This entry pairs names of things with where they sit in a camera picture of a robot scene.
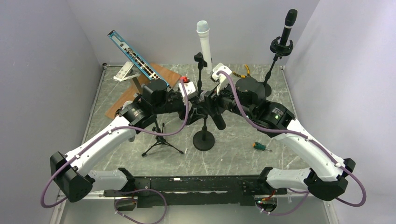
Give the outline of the black round-base clip stand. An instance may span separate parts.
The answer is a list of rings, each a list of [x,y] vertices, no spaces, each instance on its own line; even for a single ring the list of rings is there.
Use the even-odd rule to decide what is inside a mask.
[[[197,116],[202,116],[204,121],[201,131],[196,132],[193,136],[193,145],[199,151],[209,151],[215,144],[215,138],[214,135],[207,130],[207,115],[199,113],[195,108],[194,112]]]

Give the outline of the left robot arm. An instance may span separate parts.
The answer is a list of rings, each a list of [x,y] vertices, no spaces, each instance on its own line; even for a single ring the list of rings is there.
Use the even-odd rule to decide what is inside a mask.
[[[125,141],[134,141],[141,132],[157,136],[167,133],[148,131],[145,128],[156,121],[158,114],[188,112],[189,101],[197,95],[196,85],[186,77],[180,78],[179,91],[167,91],[161,79],[144,86],[144,94],[122,108],[120,113],[90,140],[62,154],[50,157],[51,180],[65,198],[74,203],[89,193],[115,190],[122,196],[130,195],[135,179],[125,168],[114,171],[94,171],[94,166]]]

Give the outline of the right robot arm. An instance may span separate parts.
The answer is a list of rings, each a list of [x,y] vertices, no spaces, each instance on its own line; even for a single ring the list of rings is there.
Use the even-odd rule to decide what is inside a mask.
[[[268,101],[262,82],[248,77],[232,84],[223,78],[213,90],[203,91],[199,97],[217,128],[225,128],[222,112],[232,112],[243,117],[257,131],[289,147],[308,164],[305,169],[266,167],[257,181],[260,192],[300,189],[324,201],[339,199],[345,193],[347,177],[352,175],[355,161],[330,152],[305,130],[290,110],[280,103]]]

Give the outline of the black tripod shock-mount stand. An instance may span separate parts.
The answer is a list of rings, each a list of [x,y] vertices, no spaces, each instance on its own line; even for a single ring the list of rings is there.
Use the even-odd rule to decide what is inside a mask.
[[[163,133],[165,128],[165,123],[162,123],[161,127],[158,124],[158,120],[155,120],[155,126],[152,128],[153,132],[156,133]],[[142,157],[145,157],[147,155],[147,153],[155,146],[159,146],[159,145],[165,145],[168,147],[171,147],[175,150],[177,150],[180,154],[184,154],[183,151],[179,150],[178,148],[176,148],[175,146],[173,146],[172,144],[170,144],[163,136],[156,136],[156,143],[151,145],[144,153],[141,154]]]

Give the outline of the black handheld microphone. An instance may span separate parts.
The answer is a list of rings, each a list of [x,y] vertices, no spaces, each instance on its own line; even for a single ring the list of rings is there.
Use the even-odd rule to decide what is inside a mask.
[[[217,105],[217,95],[209,91],[203,91],[199,95],[200,105],[203,107],[205,113],[210,116],[219,130],[226,128],[226,123],[220,113]]]

